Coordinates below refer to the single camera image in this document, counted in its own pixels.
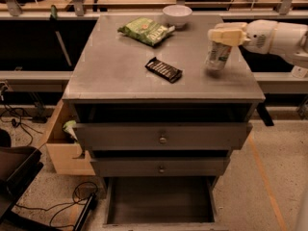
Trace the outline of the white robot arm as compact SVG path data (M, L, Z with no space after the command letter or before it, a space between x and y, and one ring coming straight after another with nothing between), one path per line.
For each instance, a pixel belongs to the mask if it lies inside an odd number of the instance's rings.
M207 61L223 69L232 47L249 52L279 56L288 64L308 68L308 26L274 20L219 23L208 31L212 43Z

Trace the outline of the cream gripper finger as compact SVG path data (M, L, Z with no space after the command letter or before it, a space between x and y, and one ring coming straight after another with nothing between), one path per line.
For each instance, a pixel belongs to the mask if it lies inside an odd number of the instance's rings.
M211 29L208 38L227 46L239 46L250 42L247 33L242 29Z
M225 22L219 23L215 26L216 29L221 30L246 30L247 23L246 22Z

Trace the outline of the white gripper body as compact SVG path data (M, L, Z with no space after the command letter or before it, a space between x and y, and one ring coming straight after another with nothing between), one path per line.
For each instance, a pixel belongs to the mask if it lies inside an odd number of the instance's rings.
M255 20L247 24L244 48L252 53L268 54L277 21Z

